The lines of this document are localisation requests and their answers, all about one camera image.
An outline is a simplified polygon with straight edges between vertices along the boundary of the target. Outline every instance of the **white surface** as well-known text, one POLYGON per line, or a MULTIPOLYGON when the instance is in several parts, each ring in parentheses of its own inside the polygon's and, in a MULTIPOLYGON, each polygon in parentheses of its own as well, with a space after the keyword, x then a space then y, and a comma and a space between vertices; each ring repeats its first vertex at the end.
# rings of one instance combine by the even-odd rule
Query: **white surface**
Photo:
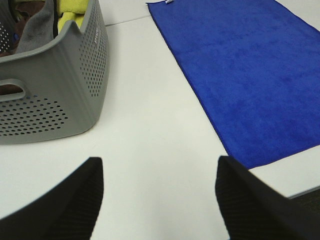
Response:
MULTIPOLYGON (((100 1, 113 4, 112 14, 103 13, 120 22, 145 13, 140 1, 100 1), (131 15, 120 3, 132 6, 131 15)), ((319 28, 312 16, 320 2, 286 4, 319 28)), ((145 17, 107 31, 110 75, 100 120, 78 136, 0 145, 0 218, 100 156, 105 195, 92 240, 228 239, 214 193, 217 159, 226 152, 157 27, 145 17)), ((252 172, 289 196, 320 185, 319 157, 315 147, 252 172)))

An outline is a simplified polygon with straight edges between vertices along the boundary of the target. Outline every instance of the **gray plastic basket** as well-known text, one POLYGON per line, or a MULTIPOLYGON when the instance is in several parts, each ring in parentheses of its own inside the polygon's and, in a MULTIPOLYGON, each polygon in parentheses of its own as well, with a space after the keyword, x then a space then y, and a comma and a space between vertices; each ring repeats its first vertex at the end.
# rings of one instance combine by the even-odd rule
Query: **gray plastic basket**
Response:
MULTIPOLYGON (((0 53, 12 44, 14 20, 0 1, 0 53)), ((108 82, 108 36, 98 0, 90 0, 81 28, 68 21, 50 43, 0 57, 0 144, 45 141, 83 133, 98 120, 108 82)))

